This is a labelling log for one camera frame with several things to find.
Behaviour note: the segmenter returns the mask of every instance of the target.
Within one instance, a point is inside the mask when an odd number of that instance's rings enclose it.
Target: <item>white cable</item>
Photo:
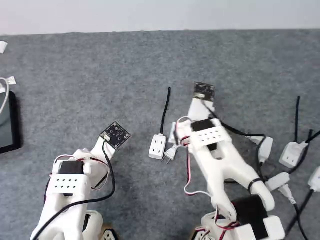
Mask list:
[[[188,173],[189,173],[189,178],[188,178],[188,182],[186,183],[186,185],[184,186],[184,193],[187,194],[188,196],[194,196],[196,194],[205,194],[207,195],[208,197],[212,198],[212,196],[208,193],[208,192],[205,192],[205,191],[194,191],[194,192],[188,192],[187,191],[187,187],[189,186],[190,182],[191,182],[191,166],[190,166],[190,156],[189,156],[189,153],[188,153]]]
[[[66,158],[66,157],[77,159],[77,158],[76,158],[75,156],[73,156],[73,155],[63,154],[63,155],[57,156],[57,157],[55,158],[53,164],[55,164],[60,158]]]
[[[5,94],[5,97],[4,97],[4,101],[3,101],[3,103],[2,103],[2,106],[1,106],[1,108],[0,108],[0,115],[1,115],[1,113],[3,112],[3,110],[4,110],[4,108],[5,108],[6,103],[7,103],[7,101],[8,101],[8,98],[9,98],[9,90],[10,90],[10,87],[9,87],[9,83],[8,83],[7,79],[5,79],[5,78],[3,78],[3,77],[0,77],[0,80],[5,81],[5,84],[6,84],[6,94]]]

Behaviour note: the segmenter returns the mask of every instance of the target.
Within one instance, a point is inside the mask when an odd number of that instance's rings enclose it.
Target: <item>red wire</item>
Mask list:
[[[232,223],[230,223],[230,224],[228,225],[228,227],[232,227],[232,226],[234,226],[235,224],[238,225],[237,222],[232,222]],[[224,230],[224,231],[221,233],[221,235],[220,235],[220,237],[219,237],[219,240],[223,240],[223,239],[224,239],[227,231],[228,231],[228,230]]]

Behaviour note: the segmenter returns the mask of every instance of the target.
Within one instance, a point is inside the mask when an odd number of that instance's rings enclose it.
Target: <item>black cable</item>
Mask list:
[[[308,139],[312,136],[312,133],[313,133],[313,130],[311,129],[311,130],[309,131]],[[303,153],[302,153],[302,156],[301,156],[300,161],[298,162],[298,164],[297,164],[294,168],[290,169],[290,171],[288,172],[289,174],[294,173],[294,172],[303,164],[303,162],[306,160],[309,147],[310,147],[310,144],[308,144],[308,145],[305,147],[305,149],[304,149],[304,151],[303,151]]]
[[[106,154],[105,152],[105,144],[106,144],[107,141],[104,141],[103,142],[103,145],[102,145],[102,151],[103,151],[103,154],[104,154],[104,157],[108,163],[108,167],[110,169],[110,174],[111,174],[111,179],[112,179],[112,191],[104,196],[104,197],[100,197],[100,198],[96,198],[96,199],[89,199],[89,200],[83,200],[83,201],[76,201],[76,202],[73,202],[65,207],[63,207],[60,211],[58,211],[55,215],[53,215],[41,228],[40,230],[38,231],[38,233],[34,236],[33,240],[38,240],[39,236],[41,235],[41,233],[46,229],[46,227],[49,226],[50,223],[52,223],[60,214],[62,214],[64,211],[68,210],[69,208],[73,207],[73,206],[77,206],[77,205],[81,205],[81,204],[89,204],[89,203],[97,203],[97,202],[101,202],[101,201],[104,201],[104,200],[107,200],[109,199],[116,191],[116,180],[115,180],[115,174],[114,174],[114,170],[112,168],[112,165],[111,165],[111,162],[110,162],[110,159],[108,157],[108,155]]]
[[[167,109],[170,101],[170,93],[171,93],[171,87],[168,88],[168,95],[166,96],[166,103],[165,103],[162,120],[161,120],[161,127],[160,127],[161,134],[164,134],[165,117],[166,117],[166,113],[167,113]]]
[[[299,207],[297,204],[294,204],[294,209],[295,209],[295,212],[296,212],[296,217],[297,217],[297,221],[298,221],[298,225],[299,225],[299,229],[300,229],[300,232],[302,233],[303,237],[305,240],[309,240],[306,233],[305,233],[305,230],[304,228],[302,227],[302,223],[301,223],[301,218],[300,218],[300,212],[299,212]]]
[[[300,105],[300,96],[296,99],[295,105],[295,124],[294,124],[294,142],[298,142],[298,125],[299,125],[299,105]]]
[[[202,104],[205,106],[205,108],[216,118],[219,119],[221,122],[221,125],[226,128],[227,130],[229,130],[230,132],[240,135],[240,136],[245,136],[245,137],[263,137],[262,141],[258,144],[257,148],[256,148],[256,153],[255,153],[255,160],[256,160],[256,165],[257,165],[257,173],[259,175],[259,177],[262,179],[262,181],[265,183],[266,182],[266,178],[265,176],[263,176],[262,173],[262,164],[259,161],[259,151],[261,148],[261,145],[264,143],[264,141],[266,140],[267,136],[265,134],[251,134],[251,133],[246,133],[243,131],[240,131],[238,129],[233,128],[232,126],[229,126],[228,124],[224,123],[217,114],[215,114],[206,104],[204,101],[201,101]],[[228,184],[233,184],[236,183],[234,181],[226,181],[226,183]]]
[[[305,197],[305,199],[304,199],[301,207],[299,208],[299,215],[300,215],[300,216],[301,216],[301,214],[303,213],[303,211],[305,210],[305,208],[306,208],[308,202],[310,201],[312,195],[314,194],[314,192],[315,192],[314,190],[310,189],[309,193],[308,193],[307,196]],[[288,235],[288,234],[291,232],[291,230],[292,230],[292,228],[294,227],[294,225],[296,224],[297,220],[298,220],[298,215],[296,215],[296,216],[291,220],[289,226],[288,226],[288,227],[286,228],[286,230],[285,230],[285,235]]]
[[[318,137],[320,135],[320,131],[318,131],[315,135],[311,136],[308,138],[307,141],[305,141],[306,144],[309,144],[313,139],[315,139],[316,137]]]

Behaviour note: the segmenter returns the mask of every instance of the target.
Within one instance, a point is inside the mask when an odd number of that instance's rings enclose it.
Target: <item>power cord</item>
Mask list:
[[[300,232],[302,233],[303,237],[305,240],[309,240],[306,233],[305,233],[305,230],[302,226],[302,223],[301,223],[301,218],[300,218],[300,212],[299,212],[299,208],[298,208],[298,205],[297,205],[297,202],[295,200],[295,198],[293,197],[292,195],[292,192],[289,188],[289,185],[288,184],[285,184],[283,185],[282,187],[280,187],[278,189],[286,198],[289,199],[290,203],[293,205],[295,211],[296,211],[296,218],[297,218],[297,221],[298,221],[298,224],[299,224],[299,229],[300,229]]]
[[[301,207],[298,209],[297,215],[291,220],[291,222],[289,223],[289,226],[286,228],[285,230],[285,235],[287,236],[292,228],[294,227],[294,225],[296,224],[296,222],[299,220],[301,214],[303,213],[303,211],[305,210],[307,204],[309,203],[312,195],[314,194],[314,190],[310,189],[309,193],[306,195]]]
[[[294,124],[294,142],[298,142],[298,125],[299,125],[299,105],[300,105],[300,96],[296,99],[295,105],[295,124]]]
[[[83,200],[83,201],[77,201],[77,202],[73,202],[65,207],[63,207],[60,211],[58,211],[55,215],[53,215],[43,226],[42,228],[40,228],[40,230],[38,231],[38,233],[34,236],[33,240],[38,240],[39,236],[41,235],[41,233],[46,229],[46,227],[49,226],[50,223],[52,223],[60,214],[62,214],[64,211],[68,210],[69,208],[73,207],[73,206],[77,206],[77,205],[81,205],[81,204],[89,204],[89,203],[98,203],[104,200],[109,199],[116,191],[116,180],[115,180],[115,174],[114,174],[114,170],[112,168],[110,159],[108,157],[108,155],[106,154],[105,151],[105,144],[107,143],[106,140],[104,140],[103,145],[102,145],[102,151],[105,157],[105,160],[108,163],[109,169],[110,169],[110,174],[111,174],[111,179],[112,179],[112,191],[104,196],[104,197],[100,197],[100,198],[96,198],[96,199],[89,199],[89,200]]]
[[[6,86],[6,87],[5,87],[6,94],[5,94],[5,97],[4,97],[4,101],[3,101],[3,103],[2,103],[2,106],[1,106],[1,108],[0,108],[0,115],[1,115],[1,113],[3,112],[3,110],[4,110],[5,106],[6,106],[6,103],[7,103],[7,101],[8,101],[8,98],[9,98],[10,87],[9,87],[9,83],[8,83],[7,79],[5,79],[5,78],[3,78],[3,77],[0,77],[0,80],[5,81],[5,86]]]
[[[164,111],[163,111],[163,115],[162,115],[162,120],[161,120],[161,127],[160,127],[161,134],[164,134],[165,117],[166,117],[166,113],[167,113],[168,105],[169,105],[169,101],[170,101],[170,94],[171,94],[171,87],[168,87],[168,94],[166,96],[166,103],[165,103],[165,107],[164,107]]]

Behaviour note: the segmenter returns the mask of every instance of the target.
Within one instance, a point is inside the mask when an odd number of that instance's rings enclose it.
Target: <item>white robotic arm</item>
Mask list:
[[[103,218],[97,211],[87,210],[91,190],[102,189],[108,181],[110,160],[129,137],[130,134],[115,122],[100,135],[91,151],[82,149],[68,159],[61,160],[65,155],[56,158],[40,221],[31,240],[99,239]],[[115,239],[112,233],[108,235],[109,238],[103,239]]]
[[[285,237],[282,223],[277,216],[266,212],[275,208],[275,200],[256,171],[241,157],[226,129],[219,119],[208,119],[213,107],[214,88],[207,84],[196,83],[194,98],[188,112],[189,121],[177,122],[175,137],[187,139],[188,150],[193,154],[206,181],[211,195],[211,203],[216,209],[201,220],[206,230],[197,235],[196,240],[281,240]],[[225,192],[225,180],[232,179],[248,189],[250,194],[259,196],[250,200],[257,203],[257,212],[262,210],[265,233],[256,238],[256,226],[239,222],[236,206]]]

